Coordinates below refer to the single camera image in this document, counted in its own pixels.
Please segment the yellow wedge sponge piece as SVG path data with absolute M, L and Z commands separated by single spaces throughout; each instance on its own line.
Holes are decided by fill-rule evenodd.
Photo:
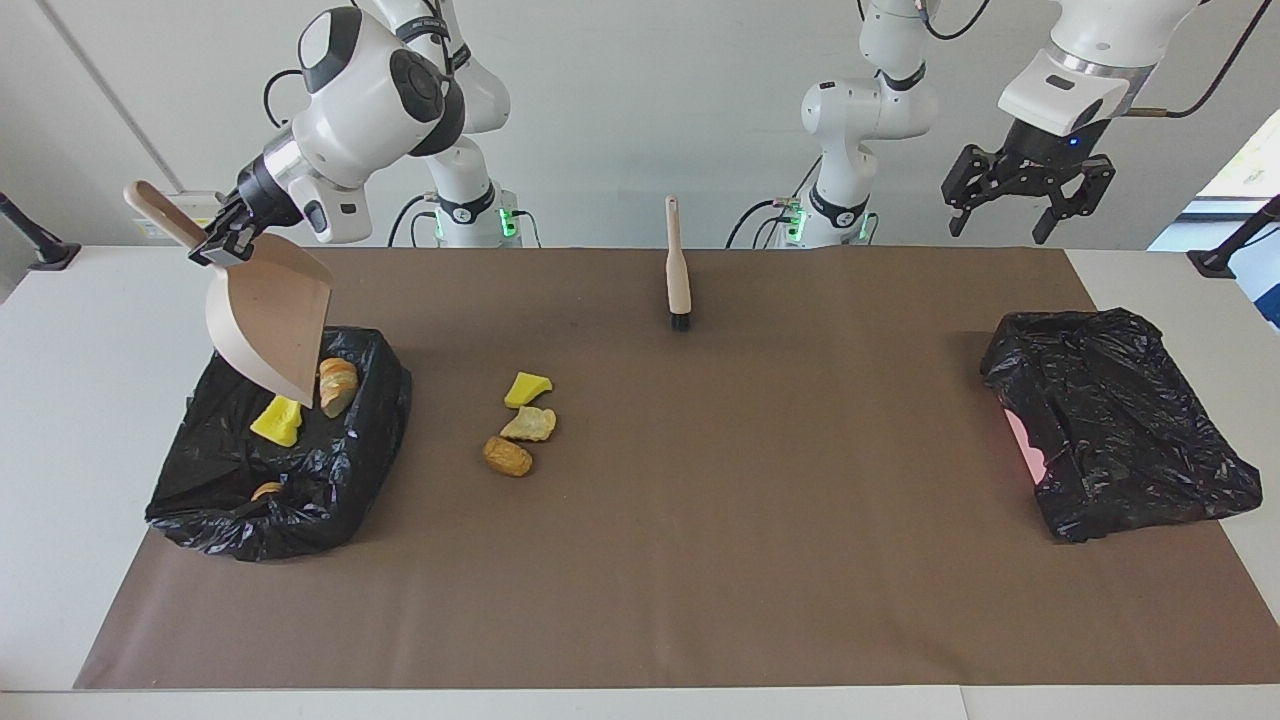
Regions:
M 503 404 L 508 409 L 518 409 L 530 405 L 535 398 L 552 392 L 554 384 L 550 378 L 527 372 L 518 372 L 503 397 Z

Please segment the brown fried food piece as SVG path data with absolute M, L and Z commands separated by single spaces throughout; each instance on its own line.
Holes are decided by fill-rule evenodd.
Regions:
M 483 446 L 483 459 L 504 477 L 521 478 L 532 470 L 532 455 L 522 446 L 499 436 L 489 437 Z

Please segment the white wall socket box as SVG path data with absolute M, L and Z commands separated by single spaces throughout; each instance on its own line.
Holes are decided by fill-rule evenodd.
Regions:
M 214 223 L 215 215 L 221 209 L 221 204 L 227 199 L 227 195 L 212 191 L 189 191 L 183 193 L 166 193 L 165 197 L 170 200 L 196 225 L 205 228 Z M 155 213 L 147 214 L 136 208 L 134 204 L 129 201 L 127 201 L 127 204 L 134 214 L 134 223 L 143 229 L 147 237 L 154 240 L 173 240 L 173 234 L 163 228 L 156 220 L 157 215 Z

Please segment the pale bread chunk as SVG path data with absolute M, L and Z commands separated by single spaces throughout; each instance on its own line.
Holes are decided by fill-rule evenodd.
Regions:
M 556 430 L 558 416 L 552 409 L 522 406 L 500 429 L 499 436 L 509 441 L 544 442 Z

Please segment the black clamp stand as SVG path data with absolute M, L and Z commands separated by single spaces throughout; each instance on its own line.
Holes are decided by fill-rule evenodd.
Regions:
M 1185 251 L 1192 266 L 1204 278 L 1235 279 L 1230 268 L 1233 256 L 1280 231 L 1280 193 L 1275 193 L 1257 211 L 1243 220 L 1220 245 L 1212 249 Z
M 32 220 L 3 192 L 0 192 L 0 217 L 14 225 L 35 249 L 37 260 L 29 265 L 32 272 L 65 270 L 82 250 L 81 243 L 64 242 Z

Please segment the striped bread roll piece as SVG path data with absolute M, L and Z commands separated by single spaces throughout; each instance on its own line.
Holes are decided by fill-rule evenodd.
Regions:
M 358 369 L 343 357 L 326 357 L 317 368 L 317 395 L 323 414 L 337 419 L 355 401 L 358 392 Z

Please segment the brown table mat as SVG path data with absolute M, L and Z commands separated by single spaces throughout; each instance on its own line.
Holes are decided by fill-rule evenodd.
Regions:
M 979 364 L 1088 310 L 1064 252 L 321 251 L 332 320 L 410 369 L 349 544 L 237 562 L 145 538 L 82 689 L 1277 684 L 1280 626 L 1211 521 L 1047 532 Z M 521 478 L 483 446 L 552 379 Z

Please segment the beige hand brush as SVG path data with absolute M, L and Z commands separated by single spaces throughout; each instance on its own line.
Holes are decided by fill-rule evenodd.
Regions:
M 689 266 L 684 256 L 678 199 L 666 197 L 666 288 L 669 310 L 669 324 L 676 332 L 691 328 L 692 300 L 689 279 Z

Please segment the pale pink dustpan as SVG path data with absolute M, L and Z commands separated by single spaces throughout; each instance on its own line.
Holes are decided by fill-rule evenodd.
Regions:
M 155 213 L 187 252 L 205 241 L 204 229 L 148 182 L 128 183 L 123 196 L 143 213 Z M 244 263 L 201 268 L 212 274 L 205 319 L 214 348 L 265 391 L 312 407 L 332 297 L 328 268 L 271 233 L 253 240 Z

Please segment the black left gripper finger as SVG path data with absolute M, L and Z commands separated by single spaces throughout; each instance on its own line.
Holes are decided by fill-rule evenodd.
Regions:
M 1000 199 L 1009 178 L 1009 156 L 1004 149 L 988 152 L 974 143 L 964 146 L 943 178 L 941 192 L 951 208 L 948 232 L 957 238 L 972 213 Z
M 1088 158 L 1079 167 L 1066 169 L 1033 167 L 1032 184 L 1038 196 L 1050 201 L 1030 233 L 1034 243 L 1046 245 L 1061 222 L 1091 217 L 1115 174 L 1116 169 L 1106 155 Z

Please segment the black bag lined pink bin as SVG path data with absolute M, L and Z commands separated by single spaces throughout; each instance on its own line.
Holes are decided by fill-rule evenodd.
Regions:
M 1265 500 L 1260 470 L 1139 314 L 1010 313 L 980 375 L 1042 456 L 1036 502 L 1060 541 L 1221 520 Z

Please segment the yellow oblong sponge piece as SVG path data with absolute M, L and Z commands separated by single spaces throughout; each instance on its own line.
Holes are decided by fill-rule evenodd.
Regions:
M 276 395 L 250 424 L 250 432 L 275 446 L 289 448 L 298 442 L 302 424 L 301 402 Z

